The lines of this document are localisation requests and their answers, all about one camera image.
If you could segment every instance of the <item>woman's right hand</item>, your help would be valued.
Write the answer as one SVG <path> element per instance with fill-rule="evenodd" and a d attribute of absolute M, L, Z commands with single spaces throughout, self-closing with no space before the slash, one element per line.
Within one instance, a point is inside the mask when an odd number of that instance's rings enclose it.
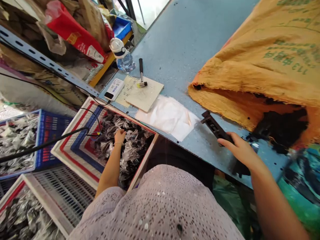
<path fill-rule="evenodd" d="M 114 141 L 120 143 L 121 145 L 123 144 L 125 136 L 126 136 L 126 132 L 124 131 L 124 129 L 119 129 L 114 135 Z"/>
<path fill-rule="evenodd" d="M 254 152 L 249 143 L 234 132 L 227 132 L 227 134 L 232 137 L 234 144 L 222 138 L 218 139 L 218 143 L 229 149 L 240 162 L 247 166 L 250 172 L 259 173 L 267 169 L 267 166 Z"/>

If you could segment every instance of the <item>white power bank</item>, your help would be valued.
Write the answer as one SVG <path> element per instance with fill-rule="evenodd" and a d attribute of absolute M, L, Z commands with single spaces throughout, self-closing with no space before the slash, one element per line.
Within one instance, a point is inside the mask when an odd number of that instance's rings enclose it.
<path fill-rule="evenodd" d="M 105 98 L 111 101 L 116 100 L 123 87 L 124 81 L 116 78 L 115 80 L 113 80 L 107 92 L 104 94 Z"/>

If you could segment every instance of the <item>white lace top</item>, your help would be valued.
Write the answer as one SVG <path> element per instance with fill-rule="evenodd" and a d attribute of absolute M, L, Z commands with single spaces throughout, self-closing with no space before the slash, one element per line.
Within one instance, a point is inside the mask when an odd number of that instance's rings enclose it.
<path fill-rule="evenodd" d="M 179 234 L 177 225 L 182 226 Z M 158 165 L 138 188 L 102 192 L 85 210 L 69 239 L 243 240 L 211 191 L 189 173 Z"/>

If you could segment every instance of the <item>plastic crate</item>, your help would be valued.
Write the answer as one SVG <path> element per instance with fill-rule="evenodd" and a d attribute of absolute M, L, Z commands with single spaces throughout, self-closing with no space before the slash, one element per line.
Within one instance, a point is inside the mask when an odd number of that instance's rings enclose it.
<path fill-rule="evenodd" d="M 96 191 L 67 166 L 22 174 L 0 201 L 0 213 L 29 188 L 65 237 L 80 222 Z"/>
<path fill-rule="evenodd" d="M 13 177 L 0 181 L 0 199 L 3 198 L 3 196 L 12 187 L 17 179 L 17 177 Z"/>
<path fill-rule="evenodd" d="M 107 110 L 110 110 L 140 125 L 147 131 L 155 134 L 151 145 L 149 146 L 143 160 L 139 165 L 136 175 L 131 181 L 128 191 L 132 190 L 139 178 L 139 173 L 142 172 L 142 168 L 152 151 L 152 148 L 158 138 L 158 134 L 153 132 L 147 126 L 141 124 L 140 122 L 136 121 L 135 119 L 129 117 L 128 115 L 110 105 L 99 105 L 91 97 L 87 98 L 82 107 L 94 112 L 99 120 L 101 120 L 107 114 Z M 67 134 L 81 127 L 88 127 L 90 129 L 90 133 L 99 131 L 98 121 L 95 116 L 88 110 L 80 109 L 64 134 Z M 84 179 L 90 186 L 92 186 L 96 190 L 104 167 L 96 161 L 97 158 L 94 155 L 95 149 L 91 147 L 91 142 L 92 140 L 90 139 L 90 137 L 86 136 L 86 131 L 81 131 L 57 142 L 51 150 L 51 153 L 59 158 L 64 164 L 71 168 L 75 173 L 77 173 L 82 179 Z"/>
<path fill-rule="evenodd" d="M 9 118 L 1 122 L 0 126 L 5 125 L 6 121 L 8 120 L 21 118 L 31 113 L 39 115 L 35 146 L 39 146 L 47 141 L 53 140 L 61 136 L 72 120 L 72 118 L 70 117 L 61 116 L 59 114 L 54 114 L 54 113 L 47 112 L 43 109 L 39 109 L 30 113 Z M 53 145 L 36 151 L 35 158 L 34 158 L 35 161 L 31 168 L 22 170 L 22 171 L 17 171 L 7 175 L 2 175 L 0 176 L 0 180 L 10 178 L 13 176 L 18 176 L 22 173 L 31 172 L 35 169 L 41 169 L 44 167 L 48 167 L 48 166 L 60 163 L 60 160 L 50 153 L 52 148 L 53 148 Z"/>
<path fill-rule="evenodd" d="M 59 228 L 61 233 L 67 238 L 73 230 L 73 226 L 64 216 L 58 205 L 53 201 L 49 194 L 42 188 L 39 182 L 31 173 L 22 174 L 13 186 L 8 190 L 4 197 L 0 200 L 0 213 L 5 207 L 24 189 L 29 189 L 36 196 L 44 210 L 51 217 L 52 221 Z"/>
<path fill-rule="evenodd" d="M 112 30 L 114 32 L 114 37 L 122 40 L 131 31 L 131 23 L 130 21 L 117 16 Z"/>
<path fill-rule="evenodd" d="M 33 176 L 75 227 L 96 191 L 67 166 L 33 173 Z"/>

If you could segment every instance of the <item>plastic bottle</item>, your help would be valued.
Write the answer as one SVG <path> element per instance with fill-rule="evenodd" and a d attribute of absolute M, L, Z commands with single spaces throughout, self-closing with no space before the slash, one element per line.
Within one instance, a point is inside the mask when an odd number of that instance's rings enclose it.
<path fill-rule="evenodd" d="M 117 66 L 121 71 L 130 73 L 136 68 L 132 55 L 124 47 L 123 42 L 119 38 L 111 39 L 110 49 L 113 52 L 114 57 L 117 59 Z"/>

